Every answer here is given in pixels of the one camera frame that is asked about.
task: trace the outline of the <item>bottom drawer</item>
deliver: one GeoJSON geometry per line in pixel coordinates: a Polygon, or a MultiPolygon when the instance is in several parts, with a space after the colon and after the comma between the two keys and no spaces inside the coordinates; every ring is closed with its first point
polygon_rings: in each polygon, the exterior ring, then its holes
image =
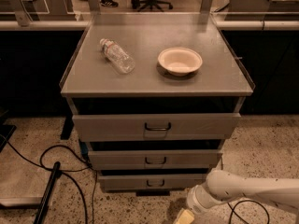
{"type": "Polygon", "coordinates": [[[103,191],[186,189],[206,180],[208,169],[102,171],[98,180],[103,191]]]}

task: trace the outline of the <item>shoe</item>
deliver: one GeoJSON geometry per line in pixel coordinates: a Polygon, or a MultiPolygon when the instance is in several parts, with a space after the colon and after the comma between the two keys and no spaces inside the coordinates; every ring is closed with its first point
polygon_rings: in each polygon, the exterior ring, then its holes
{"type": "Polygon", "coordinates": [[[103,7],[118,7],[119,6],[119,4],[117,2],[114,2],[112,0],[108,0],[108,1],[101,0],[101,5],[103,7]]]}
{"type": "Polygon", "coordinates": [[[139,0],[131,0],[132,8],[137,9],[140,7],[140,1],[139,0]]]}

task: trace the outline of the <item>white robotic arm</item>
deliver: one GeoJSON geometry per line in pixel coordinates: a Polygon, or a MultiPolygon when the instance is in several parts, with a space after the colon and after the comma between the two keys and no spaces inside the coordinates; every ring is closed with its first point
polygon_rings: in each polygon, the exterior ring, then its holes
{"type": "Polygon", "coordinates": [[[189,191],[187,205],[194,214],[199,215],[215,205],[243,197],[298,215],[299,179],[245,178],[213,169],[207,175],[206,182],[189,191]]]}

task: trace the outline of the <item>drawer handle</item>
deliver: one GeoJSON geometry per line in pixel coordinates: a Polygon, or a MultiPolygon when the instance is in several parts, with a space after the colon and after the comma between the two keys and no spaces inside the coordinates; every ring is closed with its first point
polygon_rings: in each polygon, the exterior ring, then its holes
{"type": "Polygon", "coordinates": [[[166,164],[166,157],[162,161],[149,161],[148,157],[145,159],[146,164],[166,164]]]}
{"type": "Polygon", "coordinates": [[[164,181],[164,179],[163,180],[161,180],[161,182],[154,182],[154,183],[150,183],[150,181],[149,180],[147,180],[147,185],[148,185],[148,187],[162,187],[162,186],[164,186],[164,184],[165,184],[165,181],[164,181]]]}
{"type": "Polygon", "coordinates": [[[144,124],[144,128],[145,128],[147,131],[169,131],[169,130],[171,129],[171,123],[169,122],[169,123],[167,124],[167,127],[165,127],[165,128],[150,128],[150,127],[148,126],[148,123],[145,123],[145,124],[144,124]]]}

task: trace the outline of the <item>drawer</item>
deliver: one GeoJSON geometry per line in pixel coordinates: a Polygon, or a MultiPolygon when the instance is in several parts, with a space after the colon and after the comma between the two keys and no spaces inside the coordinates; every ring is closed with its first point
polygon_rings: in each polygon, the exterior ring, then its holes
{"type": "Polygon", "coordinates": [[[95,170],[213,168],[219,150],[90,151],[95,170]]]}
{"type": "Polygon", "coordinates": [[[107,175],[99,175],[101,189],[104,191],[112,190],[151,190],[151,189],[186,189],[206,180],[206,170],[178,170],[178,173],[172,171],[169,174],[154,172],[132,171],[129,174],[117,173],[117,171],[106,172],[107,175]]]}
{"type": "Polygon", "coordinates": [[[229,114],[77,115],[83,142],[229,138],[240,119],[229,114]]]}

